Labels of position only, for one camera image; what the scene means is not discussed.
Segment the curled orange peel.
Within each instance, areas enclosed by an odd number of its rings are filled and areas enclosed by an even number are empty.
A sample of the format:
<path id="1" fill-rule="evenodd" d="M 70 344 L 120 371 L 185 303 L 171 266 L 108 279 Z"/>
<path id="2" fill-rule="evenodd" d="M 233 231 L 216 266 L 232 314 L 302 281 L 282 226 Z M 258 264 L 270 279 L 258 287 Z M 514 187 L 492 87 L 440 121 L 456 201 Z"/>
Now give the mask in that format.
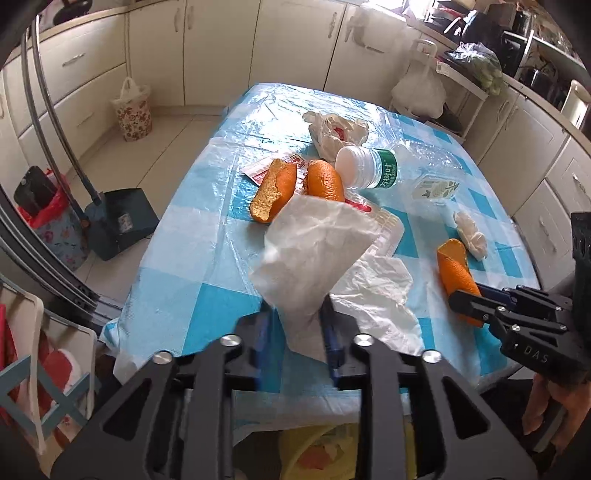
<path id="1" fill-rule="evenodd" d="M 439 274 L 448 300 L 458 290 L 476 297 L 481 292 L 468 266 L 467 250 L 463 242 L 449 239 L 437 249 Z"/>

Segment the large white plastic bag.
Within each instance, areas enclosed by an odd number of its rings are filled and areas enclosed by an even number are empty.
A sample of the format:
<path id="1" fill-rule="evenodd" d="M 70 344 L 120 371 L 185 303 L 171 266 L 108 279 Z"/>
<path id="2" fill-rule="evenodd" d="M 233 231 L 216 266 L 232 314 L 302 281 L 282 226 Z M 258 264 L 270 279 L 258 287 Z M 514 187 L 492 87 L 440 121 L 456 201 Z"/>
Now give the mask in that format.
<path id="1" fill-rule="evenodd" d="M 412 275 L 401 259 L 372 251 L 379 236 L 377 222 L 347 204 L 297 195 L 280 210 L 250 282 L 279 312 L 291 351 L 327 361 L 318 321 L 327 295 L 363 333 L 394 351 L 423 351 L 420 323 L 407 305 Z"/>

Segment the clear plastic water bottle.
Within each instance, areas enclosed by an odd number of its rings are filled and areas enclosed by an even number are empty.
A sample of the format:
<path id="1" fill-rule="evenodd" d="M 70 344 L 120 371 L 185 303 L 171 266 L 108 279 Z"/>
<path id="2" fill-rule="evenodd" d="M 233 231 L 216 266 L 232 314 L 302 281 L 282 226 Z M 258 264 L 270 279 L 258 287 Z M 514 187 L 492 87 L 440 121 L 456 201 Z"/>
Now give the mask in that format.
<path id="1" fill-rule="evenodd" d="M 452 154 L 413 141 L 388 148 L 346 146 L 335 157 L 335 171 L 351 191 L 393 190 L 411 200 L 437 203 L 452 199 L 466 180 Z"/>

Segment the orange peel with stem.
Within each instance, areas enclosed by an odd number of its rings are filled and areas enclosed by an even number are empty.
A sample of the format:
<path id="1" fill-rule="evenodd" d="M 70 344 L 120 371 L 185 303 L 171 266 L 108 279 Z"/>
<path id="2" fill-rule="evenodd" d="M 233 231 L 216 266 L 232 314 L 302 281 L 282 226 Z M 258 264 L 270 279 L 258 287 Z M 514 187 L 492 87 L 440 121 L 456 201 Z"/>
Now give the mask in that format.
<path id="1" fill-rule="evenodd" d="M 297 165 L 273 159 L 263 181 L 249 204 L 249 213 L 256 222 L 269 224 L 294 195 Z"/>

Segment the yellow trash bin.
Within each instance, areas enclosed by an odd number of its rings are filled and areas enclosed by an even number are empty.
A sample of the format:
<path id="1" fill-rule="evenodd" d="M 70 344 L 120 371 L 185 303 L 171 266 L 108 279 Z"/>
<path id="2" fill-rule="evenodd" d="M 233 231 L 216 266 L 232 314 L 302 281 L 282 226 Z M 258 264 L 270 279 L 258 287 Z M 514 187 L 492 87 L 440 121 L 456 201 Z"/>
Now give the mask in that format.
<path id="1" fill-rule="evenodd" d="M 284 430 L 280 479 L 354 479 L 359 431 L 356 423 Z"/>

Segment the crumpled white tissue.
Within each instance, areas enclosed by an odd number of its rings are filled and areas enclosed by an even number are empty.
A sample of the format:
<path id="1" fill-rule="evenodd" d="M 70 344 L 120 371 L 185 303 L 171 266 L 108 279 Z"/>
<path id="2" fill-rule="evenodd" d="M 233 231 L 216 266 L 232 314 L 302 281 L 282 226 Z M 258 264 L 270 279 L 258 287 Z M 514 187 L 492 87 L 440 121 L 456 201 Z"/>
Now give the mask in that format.
<path id="1" fill-rule="evenodd" d="M 465 211 L 454 213 L 458 234 L 468 251 L 477 261 L 483 261 L 488 256 L 488 241 L 486 235 L 480 231 L 475 220 Z"/>

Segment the red white paper bag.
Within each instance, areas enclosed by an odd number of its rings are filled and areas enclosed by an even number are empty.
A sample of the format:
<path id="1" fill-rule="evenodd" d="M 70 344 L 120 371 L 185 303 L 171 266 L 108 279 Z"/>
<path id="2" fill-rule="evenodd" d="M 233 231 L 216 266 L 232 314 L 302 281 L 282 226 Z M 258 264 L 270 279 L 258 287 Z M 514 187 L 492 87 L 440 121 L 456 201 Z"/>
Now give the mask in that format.
<path id="1" fill-rule="evenodd" d="M 402 241 L 405 227 L 399 216 L 346 192 L 339 173 L 325 160 L 288 153 L 250 163 L 242 174 L 256 185 L 249 202 L 249 215 L 256 222 L 270 224 L 291 198 L 304 195 L 347 204 L 377 222 L 380 236 L 372 246 L 377 255 L 394 255 Z"/>

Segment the small orange peel piece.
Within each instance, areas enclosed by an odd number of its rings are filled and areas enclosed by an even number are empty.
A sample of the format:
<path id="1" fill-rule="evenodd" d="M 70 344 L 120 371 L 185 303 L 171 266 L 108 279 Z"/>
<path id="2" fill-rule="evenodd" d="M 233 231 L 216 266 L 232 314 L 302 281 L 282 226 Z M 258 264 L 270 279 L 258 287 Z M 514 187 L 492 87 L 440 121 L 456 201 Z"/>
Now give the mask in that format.
<path id="1" fill-rule="evenodd" d="M 325 200 L 345 201 L 342 179 L 330 163 L 315 159 L 308 163 L 304 179 L 305 193 Z"/>

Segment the white rolling cart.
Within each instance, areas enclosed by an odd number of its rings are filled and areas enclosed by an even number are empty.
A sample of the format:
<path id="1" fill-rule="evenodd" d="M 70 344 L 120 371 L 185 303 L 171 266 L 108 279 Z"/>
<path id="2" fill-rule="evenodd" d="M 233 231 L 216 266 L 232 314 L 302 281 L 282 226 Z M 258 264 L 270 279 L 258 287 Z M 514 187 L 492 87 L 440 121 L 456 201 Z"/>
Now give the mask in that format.
<path id="1" fill-rule="evenodd" d="M 453 136 L 459 143 L 463 143 L 472 128 L 481 108 L 488 98 L 488 94 L 476 83 L 458 72 L 448 63 L 436 55 L 436 66 L 434 70 L 447 92 L 444 111 L 438 119 L 423 119 L 407 116 L 414 120 L 431 125 L 445 133 Z"/>

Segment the dark teal dustpan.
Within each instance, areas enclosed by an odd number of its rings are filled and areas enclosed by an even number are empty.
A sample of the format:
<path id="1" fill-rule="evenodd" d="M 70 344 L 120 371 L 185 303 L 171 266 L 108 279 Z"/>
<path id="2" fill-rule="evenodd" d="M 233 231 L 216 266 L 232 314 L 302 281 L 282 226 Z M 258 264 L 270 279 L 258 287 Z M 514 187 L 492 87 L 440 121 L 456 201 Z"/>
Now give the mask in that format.
<path id="1" fill-rule="evenodd" d="M 108 261 L 151 235 L 159 218 L 140 188 L 101 192 L 99 202 L 91 202 L 84 213 L 90 249 Z"/>

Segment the blue checkered plastic tablecloth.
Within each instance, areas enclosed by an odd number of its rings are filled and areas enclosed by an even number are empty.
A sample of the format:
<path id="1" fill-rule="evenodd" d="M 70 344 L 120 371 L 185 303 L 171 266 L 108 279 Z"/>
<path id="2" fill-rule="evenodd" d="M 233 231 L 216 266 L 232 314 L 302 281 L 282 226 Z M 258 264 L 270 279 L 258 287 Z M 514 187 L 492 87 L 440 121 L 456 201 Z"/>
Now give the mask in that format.
<path id="1" fill-rule="evenodd" d="M 308 112 L 359 120 L 367 146 L 404 147 L 393 187 L 339 203 L 297 193 L 270 224 L 253 220 L 256 185 L 245 171 L 287 153 L 314 158 Z M 168 205 L 120 317 L 101 334 L 129 380 L 166 350 L 204 350 L 263 302 L 273 309 L 263 401 L 310 400 L 345 412 L 355 394 L 329 384 L 318 307 L 325 297 L 367 332 L 417 355 L 440 351 L 470 383 L 484 386 L 516 369 L 487 328 L 448 305 L 438 247 L 467 213 L 488 253 L 470 260 L 483 285 L 536 286 L 533 264 L 509 215 L 469 154 L 451 137 L 367 102 L 286 84 L 253 86 L 224 117 Z"/>

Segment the crumpled bag with red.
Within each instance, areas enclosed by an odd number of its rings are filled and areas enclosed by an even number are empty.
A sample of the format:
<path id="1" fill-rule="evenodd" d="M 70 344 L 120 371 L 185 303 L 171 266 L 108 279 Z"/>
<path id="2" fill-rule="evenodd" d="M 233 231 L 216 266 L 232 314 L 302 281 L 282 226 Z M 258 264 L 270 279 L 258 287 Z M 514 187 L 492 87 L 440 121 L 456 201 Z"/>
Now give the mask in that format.
<path id="1" fill-rule="evenodd" d="M 367 141 L 369 124 L 360 119 L 343 118 L 337 114 L 324 115 L 314 111 L 303 114 L 308 124 L 311 141 L 322 160 L 335 163 L 339 150 L 346 146 L 360 146 Z"/>

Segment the white blue storage shelf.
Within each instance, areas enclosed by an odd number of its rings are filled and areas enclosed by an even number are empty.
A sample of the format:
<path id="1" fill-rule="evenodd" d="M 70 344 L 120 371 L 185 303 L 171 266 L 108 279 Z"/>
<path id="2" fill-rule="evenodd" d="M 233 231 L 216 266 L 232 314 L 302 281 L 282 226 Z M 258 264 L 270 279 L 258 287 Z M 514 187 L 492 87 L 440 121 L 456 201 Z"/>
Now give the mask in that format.
<path id="1" fill-rule="evenodd" d="M 1 419 L 42 455 L 90 419 L 99 381 L 97 336 L 48 314 L 37 296 L 1 280 Z"/>

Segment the white bag hanging on cart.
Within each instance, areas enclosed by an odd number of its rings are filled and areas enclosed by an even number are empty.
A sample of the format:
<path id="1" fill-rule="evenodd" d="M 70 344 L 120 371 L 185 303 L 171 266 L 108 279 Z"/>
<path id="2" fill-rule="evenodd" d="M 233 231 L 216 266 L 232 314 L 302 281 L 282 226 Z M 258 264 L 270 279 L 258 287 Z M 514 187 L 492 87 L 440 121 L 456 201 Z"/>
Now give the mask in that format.
<path id="1" fill-rule="evenodd" d="M 438 119 L 442 116 L 447 92 L 434 70 L 438 52 L 430 40 L 415 40 L 411 47 L 407 72 L 391 90 L 391 107 L 415 118 Z"/>

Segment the bag of green vegetables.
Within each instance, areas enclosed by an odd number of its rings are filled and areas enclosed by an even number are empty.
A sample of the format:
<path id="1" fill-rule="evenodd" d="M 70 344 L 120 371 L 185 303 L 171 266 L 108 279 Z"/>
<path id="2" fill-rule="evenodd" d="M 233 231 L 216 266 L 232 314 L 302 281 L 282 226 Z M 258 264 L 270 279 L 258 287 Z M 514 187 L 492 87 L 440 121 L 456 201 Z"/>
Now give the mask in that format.
<path id="1" fill-rule="evenodd" d="M 448 51 L 444 58 L 466 72 L 487 94 L 498 96 L 504 86 L 501 63 L 497 55 L 482 43 L 462 43 Z"/>

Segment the red bag floor bin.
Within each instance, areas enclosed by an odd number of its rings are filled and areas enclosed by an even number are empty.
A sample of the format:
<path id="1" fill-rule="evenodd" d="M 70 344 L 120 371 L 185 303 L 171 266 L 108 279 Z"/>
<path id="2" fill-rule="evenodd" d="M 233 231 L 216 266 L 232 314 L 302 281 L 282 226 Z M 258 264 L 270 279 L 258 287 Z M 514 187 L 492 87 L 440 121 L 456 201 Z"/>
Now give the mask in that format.
<path id="1" fill-rule="evenodd" d="M 89 247 L 82 224 L 52 170 L 30 167 L 13 199 L 26 223 L 71 271 L 86 261 Z"/>

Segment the hanging white cabinet bin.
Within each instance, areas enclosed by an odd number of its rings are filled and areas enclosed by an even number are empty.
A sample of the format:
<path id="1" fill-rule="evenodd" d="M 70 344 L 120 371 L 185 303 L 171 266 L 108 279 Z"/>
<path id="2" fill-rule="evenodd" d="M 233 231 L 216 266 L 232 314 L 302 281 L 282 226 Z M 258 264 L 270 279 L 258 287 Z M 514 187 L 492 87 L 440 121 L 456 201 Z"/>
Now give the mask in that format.
<path id="1" fill-rule="evenodd" d="M 345 42 L 377 53 L 389 53 L 407 27 L 404 17 L 383 6 L 365 2 L 346 24 Z"/>

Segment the floral waste basket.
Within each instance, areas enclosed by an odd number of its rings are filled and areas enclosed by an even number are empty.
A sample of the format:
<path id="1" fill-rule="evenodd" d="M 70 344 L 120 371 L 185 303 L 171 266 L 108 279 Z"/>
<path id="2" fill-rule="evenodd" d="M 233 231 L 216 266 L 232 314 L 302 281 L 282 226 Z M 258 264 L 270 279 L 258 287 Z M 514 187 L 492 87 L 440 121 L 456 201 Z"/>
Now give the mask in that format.
<path id="1" fill-rule="evenodd" d="M 126 77 L 119 97 L 111 101 L 125 142 L 140 140 L 151 133 L 150 93 L 147 85 L 138 85 L 131 77 Z"/>

